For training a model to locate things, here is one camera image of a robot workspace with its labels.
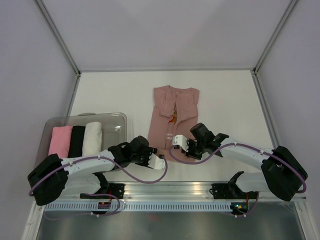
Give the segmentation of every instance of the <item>clothing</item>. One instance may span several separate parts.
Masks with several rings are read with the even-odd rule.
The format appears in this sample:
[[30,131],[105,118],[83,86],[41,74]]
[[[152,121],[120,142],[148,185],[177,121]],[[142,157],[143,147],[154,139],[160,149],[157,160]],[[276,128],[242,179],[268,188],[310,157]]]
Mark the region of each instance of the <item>clothing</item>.
[[85,130],[85,126],[73,126],[71,132],[68,158],[77,158],[82,156],[82,147],[84,143]]
[[56,126],[53,128],[49,155],[58,154],[61,159],[68,157],[72,128],[72,126]]
[[89,156],[101,152],[102,124],[101,122],[90,122],[85,126],[82,156]]
[[[174,136],[184,135],[188,139],[194,139],[190,129],[198,123],[199,93],[195,88],[179,89],[169,85],[153,89],[154,108],[148,141],[167,160],[174,161],[168,151]],[[194,161],[185,157],[181,150],[172,151],[177,158]]]

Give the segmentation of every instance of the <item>gray plastic bin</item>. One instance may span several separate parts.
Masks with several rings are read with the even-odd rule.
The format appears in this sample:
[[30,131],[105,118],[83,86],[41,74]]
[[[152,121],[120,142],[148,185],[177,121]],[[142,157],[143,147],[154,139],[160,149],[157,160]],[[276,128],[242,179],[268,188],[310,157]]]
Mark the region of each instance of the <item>gray plastic bin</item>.
[[117,113],[83,113],[78,116],[54,117],[49,119],[44,126],[35,166],[38,166],[48,156],[52,131],[54,127],[85,126],[91,122],[102,123],[101,150],[127,141],[127,116]]

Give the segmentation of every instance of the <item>white tabletop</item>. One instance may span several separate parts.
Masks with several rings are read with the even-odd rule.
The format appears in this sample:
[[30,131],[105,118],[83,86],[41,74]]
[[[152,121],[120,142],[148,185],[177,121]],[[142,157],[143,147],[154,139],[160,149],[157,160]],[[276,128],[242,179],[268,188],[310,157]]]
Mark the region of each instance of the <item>white tabletop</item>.
[[[128,142],[148,137],[154,107],[153,88],[171,85],[200,91],[198,122],[213,134],[224,133],[238,141],[272,148],[267,125],[249,70],[84,72],[81,74],[71,115],[122,112],[127,116]],[[136,177],[152,181],[162,175],[130,164]],[[163,181],[228,181],[238,171],[257,169],[233,159],[212,157],[200,165],[169,162]],[[105,174],[108,181],[134,181],[121,171]]]

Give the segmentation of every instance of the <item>gray floor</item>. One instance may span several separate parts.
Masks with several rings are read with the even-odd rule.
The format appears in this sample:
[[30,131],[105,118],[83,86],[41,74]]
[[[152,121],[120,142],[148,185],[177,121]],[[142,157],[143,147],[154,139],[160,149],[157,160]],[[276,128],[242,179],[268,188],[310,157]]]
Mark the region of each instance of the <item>gray floor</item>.
[[[76,212],[48,212],[66,217]],[[120,212],[42,219],[37,240],[304,240],[293,203],[259,203],[246,218],[219,212]]]

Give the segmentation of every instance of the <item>folded cloth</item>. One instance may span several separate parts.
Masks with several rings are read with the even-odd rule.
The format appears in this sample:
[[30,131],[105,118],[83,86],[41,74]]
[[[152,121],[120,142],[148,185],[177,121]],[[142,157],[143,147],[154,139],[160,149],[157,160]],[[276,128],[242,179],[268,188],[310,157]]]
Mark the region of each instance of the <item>folded cloth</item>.
[[102,124],[90,122],[85,126],[82,156],[94,155],[101,152]]
[[77,158],[82,156],[85,130],[85,126],[73,126],[68,158]]
[[53,128],[49,155],[58,154],[61,159],[68,157],[72,128],[72,126],[56,126]]

